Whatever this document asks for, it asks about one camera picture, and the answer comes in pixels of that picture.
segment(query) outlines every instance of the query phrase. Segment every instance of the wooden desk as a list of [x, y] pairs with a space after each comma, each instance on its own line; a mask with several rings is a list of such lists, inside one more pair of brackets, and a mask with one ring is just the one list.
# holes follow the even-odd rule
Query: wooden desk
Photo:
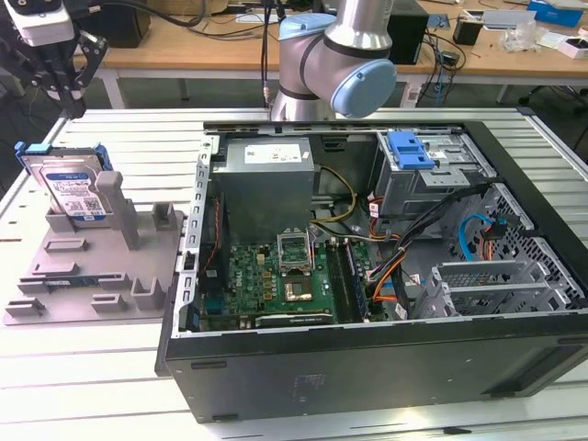
[[[502, 0], [487, 0], [501, 9], [523, 10], [525, 6], [504, 3]], [[422, 1], [421, 5], [431, 14], [448, 14], [457, 17], [462, 9], [488, 9], [477, 0], [465, 0], [457, 5], [444, 5]], [[255, 24], [224, 23], [228, 17], [218, 17], [218, 23], [209, 22], [206, 32], [223, 33], [237, 29], [252, 28]], [[582, 24], [588, 24], [588, 14]], [[451, 40], [455, 20], [451, 30], [438, 29], [435, 32]], [[575, 35], [575, 29], [550, 26], [554, 31]], [[260, 36], [261, 29], [253, 31]], [[272, 25], [270, 33], [277, 37], [277, 25]], [[456, 83], [496, 84], [496, 85], [588, 85], [588, 62], [572, 60], [565, 55], [545, 48], [540, 53], [533, 51], [507, 53], [499, 44], [502, 31], [481, 31], [478, 42], [473, 47], [463, 46], [468, 59], [463, 70], [456, 76]], [[443, 49], [451, 50], [448, 43], [441, 43]], [[257, 79], [259, 78], [259, 59], [261, 39], [254, 40], [213, 40], [190, 33], [167, 23], [160, 18], [152, 19], [151, 29], [144, 42], [137, 49], [111, 49], [103, 66], [96, 76], [103, 79], [113, 108], [125, 108], [125, 100], [120, 92], [118, 79], [131, 78], [177, 78], [180, 92], [187, 96], [187, 78]], [[269, 40], [269, 77], [277, 79], [279, 69], [279, 47], [274, 39]], [[406, 83], [402, 97], [402, 107], [414, 107], [415, 97], [433, 71], [434, 57], [430, 48], [421, 51], [416, 65], [398, 65], [398, 81]]]

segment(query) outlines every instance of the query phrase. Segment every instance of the power supply label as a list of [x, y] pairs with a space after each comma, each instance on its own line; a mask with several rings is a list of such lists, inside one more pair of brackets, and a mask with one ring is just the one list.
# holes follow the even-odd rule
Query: power supply label
[[301, 163], [298, 144], [258, 144], [245, 147], [246, 164]]
[[101, 221], [106, 211], [100, 198], [90, 191], [88, 173], [47, 173], [51, 193], [65, 213], [77, 221]]

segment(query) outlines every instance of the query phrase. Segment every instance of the black box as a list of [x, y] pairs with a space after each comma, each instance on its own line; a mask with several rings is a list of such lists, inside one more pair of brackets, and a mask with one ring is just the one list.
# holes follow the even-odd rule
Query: black box
[[392, 38], [390, 60], [394, 64], [416, 64], [423, 43], [429, 14], [416, 0], [396, 0], [392, 7], [388, 33]]
[[481, 21], [458, 20], [456, 30], [453, 33], [453, 41], [456, 44], [473, 46], [478, 40], [483, 25]]
[[107, 39], [111, 48], [136, 48], [149, 30], [151, 19], [149, 14], [132, 7], [108, 5], [78, 22], [86, 32]]

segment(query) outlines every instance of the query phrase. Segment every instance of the slotted aluminum table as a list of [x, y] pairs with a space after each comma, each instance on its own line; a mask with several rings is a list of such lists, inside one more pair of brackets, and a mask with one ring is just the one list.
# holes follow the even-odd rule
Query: slotted aluminum table
[[[203, 121], [264, 118], [257, 109], [97, 110], [60, 119], [46, 141], [102, 141], [138, 209], [155, 201], [187, 209]], [[588, 169], [537, 117], [493, 108], [383, 109], [371, 118], [485, 122], [588, 246]], [[24, 173], [0, 202], [0, 304], [17, 292], [47, 207]], [[437, 439], [447, 427], [472, 432], [462, 441], [588, 437], [588, 363], [528, 399], [199, 425], [174, 381], [153, 372], [159, 333], [158, 321], [0, 327], [0, 439]]]

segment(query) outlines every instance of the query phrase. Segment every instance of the yellow wire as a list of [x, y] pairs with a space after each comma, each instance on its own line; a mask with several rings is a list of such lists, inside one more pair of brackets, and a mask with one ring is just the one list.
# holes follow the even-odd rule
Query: yellow wire
[[351, 205], [349, 206], [349, 209], [343, 214], [339, 214], [338, 216], [333, 216], [331, 218], [326, 218], [326, 219], [313, 219], [313, 220], [311, 220], [311, 223], [337, 222], [337, 221], [340, 221], [341, 219], [345, 219], [347, 216], [351, 216], [353, 211], [356, 209], [356, 203], [357, 203], [356, 192], [353, 191], [353, 188], [349, 185], [349, 183], [345, 180], [345, 178], [342, 177], [341, 175], [339, 175], [337, 172], [335, 172], [331, 167], [327, 167], [325, 165], [322, 165], [321, 168], [331, 172], [333, 175], [337, 176], [337, 179], [339, 179], [341, 182], [343, 182], [345, 184], [345, 186], [349, 189], [349, 192], [351, 193]]

